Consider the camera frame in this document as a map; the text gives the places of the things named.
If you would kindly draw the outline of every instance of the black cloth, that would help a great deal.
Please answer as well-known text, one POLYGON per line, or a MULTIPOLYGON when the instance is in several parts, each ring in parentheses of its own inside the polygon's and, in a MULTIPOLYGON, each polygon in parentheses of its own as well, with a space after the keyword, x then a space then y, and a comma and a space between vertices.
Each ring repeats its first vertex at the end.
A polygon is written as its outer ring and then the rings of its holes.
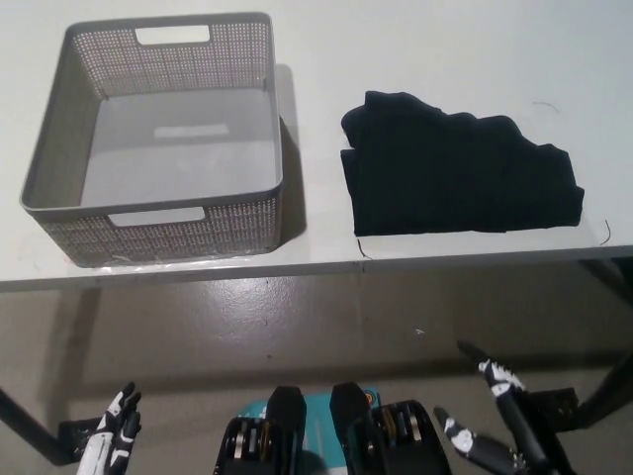
POLYGON ((357 236, 577 226, 585 190, 569 155, 505 116, 444 114, 406 93, 367 92, 341 126, 357 236))

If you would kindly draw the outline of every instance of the table leg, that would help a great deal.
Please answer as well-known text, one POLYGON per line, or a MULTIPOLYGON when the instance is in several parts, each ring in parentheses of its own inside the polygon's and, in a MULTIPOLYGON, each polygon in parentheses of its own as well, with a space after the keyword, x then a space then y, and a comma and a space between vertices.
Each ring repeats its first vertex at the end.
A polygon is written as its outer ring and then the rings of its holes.
POLYGON ((1 389, 0 421, 57 466, 81 459, 86 442, 99 423, 99 419, 61 423, 55 437, 1 389))
MULTIPOLYGON (((633 306, 633 259, 618 260, 581 261, 581 266, 633 306)), ((580 405, 573 388, 534 393, 534 401, 556 431, 590 428, 633 401, 633 352, 615 365, 580 405)))

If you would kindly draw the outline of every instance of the white table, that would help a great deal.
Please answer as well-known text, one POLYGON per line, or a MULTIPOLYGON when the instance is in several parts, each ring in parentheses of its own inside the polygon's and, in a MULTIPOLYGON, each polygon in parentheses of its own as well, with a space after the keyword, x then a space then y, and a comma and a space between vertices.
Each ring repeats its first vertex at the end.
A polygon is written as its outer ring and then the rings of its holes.
POLYGON ((0 29, 0 290, 633 254, 633 3, 607 3, 10 2, 0 29), (273 19, 281 113, 301 151, 305 230, 264 255, 76 267, 18 202, 65 28, 97 19, 237 10, 265 11, 273 19), (364 237, 365 257, 352 232, 339 122, 368 89, 406 91, 448 113, 505 114, 532 141, 567 150, 587 191, 581 225, 505 235, 364 237))

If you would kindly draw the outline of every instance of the floor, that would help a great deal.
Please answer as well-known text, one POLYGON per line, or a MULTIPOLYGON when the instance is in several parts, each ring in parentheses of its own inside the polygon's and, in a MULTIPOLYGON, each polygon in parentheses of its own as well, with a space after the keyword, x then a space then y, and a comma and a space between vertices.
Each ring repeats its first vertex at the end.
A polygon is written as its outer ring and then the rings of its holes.
MULTIPOLYGON (((283 383, 356 380, 509 442, 457 338, 512 362, 530 389, 585 397, 631 349, 633 310, 575 264, 4 294, 0 387, 54 428, 99 416, 135 380, 130 475, 211 473, 227 421, 283 383)), ((561 439, 580 473, 633 473, 633 405, 561 439)), ((455 474, 481 473, 445 447, 455 474)), ((0 461, 8 475, 76 469, 48 466, 1 424, 0 461)))

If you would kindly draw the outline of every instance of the gray basket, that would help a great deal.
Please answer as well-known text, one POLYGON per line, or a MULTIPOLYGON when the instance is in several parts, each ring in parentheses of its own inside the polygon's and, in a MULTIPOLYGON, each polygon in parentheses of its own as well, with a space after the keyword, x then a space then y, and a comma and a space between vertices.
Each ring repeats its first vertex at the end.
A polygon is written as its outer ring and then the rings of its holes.
POLYGON ((267 15, 68 29, 21 200, 77 265, 270 251, 281 183, 267 15))

